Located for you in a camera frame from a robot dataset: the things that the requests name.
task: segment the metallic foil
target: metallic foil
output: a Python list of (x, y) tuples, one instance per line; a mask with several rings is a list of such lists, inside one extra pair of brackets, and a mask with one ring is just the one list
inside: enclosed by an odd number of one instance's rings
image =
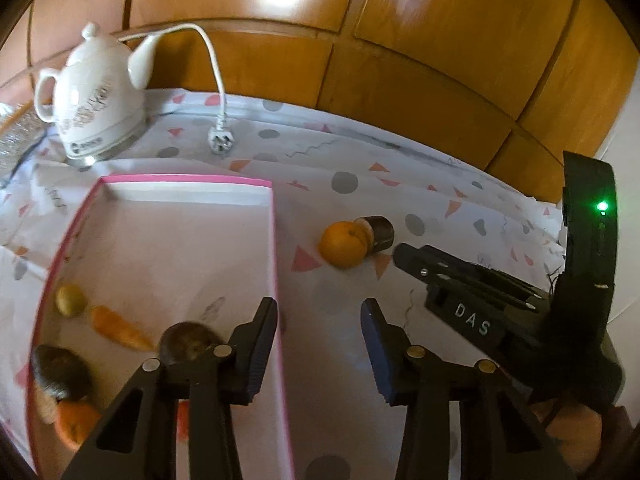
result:
[(46, 133), (46, 123), (42, 122), (31, 106), (8, 127), (17, 108), (0, 104), (0, 189), (6, 187), (21, 162), (42, 140)]

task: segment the pink-edged box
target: pink-edged box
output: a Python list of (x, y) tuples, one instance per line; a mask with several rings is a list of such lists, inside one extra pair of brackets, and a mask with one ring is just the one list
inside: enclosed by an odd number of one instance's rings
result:
[[(91, 328), (88, 311), (56, 311), (60, 283), (78, 284), (90, 305), (104, 304), (154, 340), (172, 324), (196, 320), (225, 340), (249, 322), (264, 296), (277, 298), (271, 183), (224, 175), (139, 174), (99, 179), (76, 213), (49, 271), (33, 332), (40, 343), (69, 348), (89, 365), (92, 401), (103, 410), (152, 354), (123, 348)], [(27, 420), (36, 472), (57, 480), (72, 457), (42, 422), (28, 382)], [(280, 331), (262, 389), (233, 406), (245, 480), (293, 480)], [(177, 479), (188, 478), (185, 443)]]

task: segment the polka dot tablecloth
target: polka dot tablecloth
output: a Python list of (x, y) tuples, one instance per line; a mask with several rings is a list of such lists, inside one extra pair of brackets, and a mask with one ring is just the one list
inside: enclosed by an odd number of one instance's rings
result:
[[(0, 191), (0, 422), (30, 460), (24, 418), (30, 336), (60, 240), (96, 178), (112, 172), (237, 173), (274, 183), (278, 279), (290, 439), (299, 480), (389, 480), (402, 407), (377, 392), (360, 333), (360, 303), (445, 360), (482, 354), (424, 307), (426, 290), (385, 251), (355, 269), (326, 264), (316, 243), (338, 220), (382, 215), (396, 243), (433, 245), (548, 287), (562, 264), (561, 212), (443, 153), (366, 124), (277, 102), (231, 96), (233, 150), (207, 145), (217, 94), (149, 91), (148, 132), (86, 171), (64, 164), (52, 129)], [(429, 118), (425, 117), (425, 127)], [(216, 236), (225, 226), (212, 225)], [(166, 243), (171, 243), (166, 233)], [(452, 425), (451, 475), (459, 454)]]

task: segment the kettle spout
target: kettle spout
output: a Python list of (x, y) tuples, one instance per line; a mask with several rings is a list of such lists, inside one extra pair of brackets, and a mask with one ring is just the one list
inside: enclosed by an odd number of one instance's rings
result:
[(134, 88), (143, 90), (149, 84), (151, 71), (154, 66), (156, 46), (162, 34), (149, 34), (130, 54), (127, 61), (129, 79)]

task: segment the white kettle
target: white kettle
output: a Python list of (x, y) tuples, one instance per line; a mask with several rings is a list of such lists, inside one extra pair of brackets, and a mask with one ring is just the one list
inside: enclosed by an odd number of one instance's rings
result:
[[(95, 23), (82, 37), (62, 70), (41, 70), (33, 99), (38, 117), (57, 124), (68, 162), (80, 167), (113, 156), (144, 133), (143, 89), (161, 35), (147, 36), (134, 52)], [(48, 78), (56, 80), (52, 114), (40, 101)]]

